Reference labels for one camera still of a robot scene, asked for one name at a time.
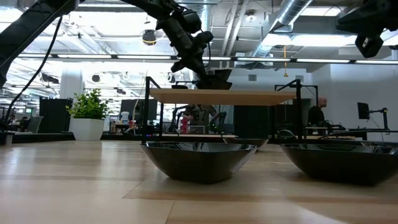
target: robot workstation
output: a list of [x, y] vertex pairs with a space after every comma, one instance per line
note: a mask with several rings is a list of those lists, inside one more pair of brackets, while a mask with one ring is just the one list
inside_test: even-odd
[[[24, 49], [38, 37], [55, 19], [74, 11], [85, 0], [38, 0], [21, 17], [0, 33], [0, 87], [7, 82], [7, 72], [11, 63]], [[146, 77], [145, 99], [142, 107], [141, 148], [150, 160], [172, 179], [212, 184], [230, 178], [249, 158], [265, 144], [279, 144], [292, 162], [308, 176], [333, 182], [352, 182], [355, 184], [376, 185], [398, 171], [397, 143], [347, 141], [346, 139], [305, 138], [302, 121], [303, 83], [297, 79], [275, 91], [230, 90], [234, 83], [227, 81], [228, 71], [209, 71], [203, 60], [217, 61], [222, 57], [204, 57], [203, 53], [210, 46], [213, 34], [201, 31], [198, 14], [188, 7], [173, 0], [122, 0], [143, 9], [149, 16], [157, 19], [156, 30], [162, 29], [170, 40], [170, 45], [178, 52], [172, 58], [177, 61], [171, 72], [188, 68], [194, 72], [195, 89], [183, 85], [174, 85], [171, 89], [160, 88], [151, 78]], [[380, 35], [386, 29], [398, 28], [398, 2], [396, 0], [368, 0], [355, 10], [338, 19], [336, 28], [357, 35], [355, 45], [364, 58], [375, 56], [382, 47]], [[44, 61], [49, 57], [47, 52]], [[21, 93], [12, 101], [10, 108], [22, 92], [29, 87], [40, 69], [28, 82]], [[284, 88], [296, 91], [279, 91]], [[160, 128], [149, 128], [149, 98], [161, 103]], [[297, 105], [296, 132], [275, 130], [263, 138], [228, 134], [223, 130], [225, 111], [218, 110], [218, 105], [269, 106], [271, 122], [275, 117], [273, 107], [287, 100], [295, 99]], [[163, 128], [164, 104], [185, 104], [175, 107], [172, 121]], [[191, 125], [202, 111], [213, 113], [213, 119], [206, 124]], [[1, 121], [2, 133], [8, 133], [6, 121], [11, 110]], [[350, 131], [340, 132], [349, 136]], [[123, 138], [135, 136], [123, 135]]]

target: office ceiling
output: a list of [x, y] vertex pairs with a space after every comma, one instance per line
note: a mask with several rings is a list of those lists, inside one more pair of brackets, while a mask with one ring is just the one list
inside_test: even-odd
[[[25, 10], [21, 4], [28, 4], [31, 0], [7, 0], [0, 2], [0, 31], [4, 30], [11, 22], [15, 21]], [[179, 0], [193, 10], [196, 10], [203, 21], [204, 29], [212, 31], [215, 38], [211, 43], [212, 55], [222, 54], [221, 49], [224, 36], [227, 31], [227, 23], [231, 19], [239, 19], [239, 9], [235, 16], [231, 15], [233, 4], [240, 1], [234, 0]], [[246, 12], [253, 11], [255, 19], [246, 20], [244, 16], [237, 39], [234, 42], [230, 55], [247, 53], [255, 49], [261, 42], [261, 27], [267, 15], [277, 12], [282, 0], [258, 0], [249, 1]], [[289, 34], [290, 39], [300, 35], [302, 30], [311, 35], [321, 32], [322, 35], [336, 34], [334, 31], [325, 31], [323, 28], [330, 26], [323, 22], [331, 21], [341, 13], [361, 3], [362, 0], [314, 0], [295, 23], [296, 29]], [[57, 21], [49, 26], [32, 44], [25, 49], [24, 54], [44, 54], [50, 44]], [[52, 49], [53, 54], [134, 54], [134, 55], [175, 55], [170, 47], [169, 40], [161, 30], [155, 32], [157, 43], [148, 46], [142, 41], [145, 30], [154, 29], [155, 19], [147, 16], [137, 7], [123, 4], [120, 1], [86, 1], [76, 11], [63, 17], [62, 26], [57, 36], [57, 41]], [[307, 41], [304, 44], [295, 45], [289, 42], [285, 48], [273, 47], [270, 54], [273, 57], [302, 57], [302, 58], [362, 58], [356, 47], [330, 47], [330, 42]], [[385, 58], [391, 54], [388, 47], [383, 47], [376, 58]], [[171, 63], [140, 63], [140, 62], [94, 62], [93, 60], [52, 60], [49, 59], [42, 73], [50, 75], [61, 81], [62, 70], [68, 63], [80, 63], [84, 71], [87, 88], [104, 88], [104, 94], [109, 97], [137, 97], [142, 93], [143, 77], [150, 75], [162, 85], [170, 85], [168, 82]], [[6, 86], [11, 92], [18, 92], [22, 85], [32, 77], [39, 67], [40, 60], [18, 58], [12, 64], [7, 75]], [[283, 63], [275, 63], [268, 68], [283, 67]], [[290, 68], [310, 68], [312, 64], [291, 64]], [[92, 81], [92, 75], [100, 75], [102, 81]], [[177, 80], [189, 80], [192, 73], [188, 70], [175, 74]], [[125, 95], [117, 94], [112, 87], [123, 88]], [[27, 92], [32, 96], [54, 96], [59, 94], [59, 85], [36, 78]]]

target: black metal frame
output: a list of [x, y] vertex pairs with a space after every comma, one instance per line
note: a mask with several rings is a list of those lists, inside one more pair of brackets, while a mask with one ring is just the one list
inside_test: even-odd
[[[142, 143], [146, 143], [148, 139], [148, 111], [149, 111], [149, 95], [150, 95], [150, 83], [154, 84], [157, 88], [161, 88], [152, 77], [145, 78], [145, 99], [144, 99], [144, 114], [142, 118]], [[163, 132], [163, 109], [164, 103], [160, 104], [160, 123], [159, 123], [159, 137], [162, 137]]]
[[[301, 98], [301, 88], [302, 87], [314, 87], [318, 96], [318, 86], [313, 86], [313, 85], [302, 85], [301, 80], [296, 79], [291, 81], [290, 83], [286, 85], [275, 85], [274, 90], [275, 91], [281, 91], [284, 88], [295, 88], [296, 89], [296, 104], [297, 104], [297, 112], [296, 112], [296, 122], [297, 122], [297, 139], [302, 140], [303, 139], [303, 112], [302, 112], [302, 98]], [[276, 127], [275, 127], [275, 106], [271, 106], [270, 110], [270, 116], [271, 116], [271, 139], [275, 141], [275, 135], [276, 135]]]

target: wooden shelf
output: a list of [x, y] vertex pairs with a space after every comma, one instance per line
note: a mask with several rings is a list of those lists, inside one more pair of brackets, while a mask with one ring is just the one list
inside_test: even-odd
[[293, 91], [150, 89], [161, 103], [274, 106], [296, 97]]

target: light wood grain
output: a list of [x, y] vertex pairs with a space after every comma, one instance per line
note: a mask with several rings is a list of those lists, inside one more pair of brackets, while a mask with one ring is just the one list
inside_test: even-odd
[[397, 184], [309, 179], [274, 145], [232, 179], [200, 185], [169, 179], [139, 142], [14, 144], [0, 147], [0, 223], [390, 224]]
[[293, 91], [246, 90], [151, 89], [150, 95], [161, 103], [246, 106], [274, 106], [295, 98]]

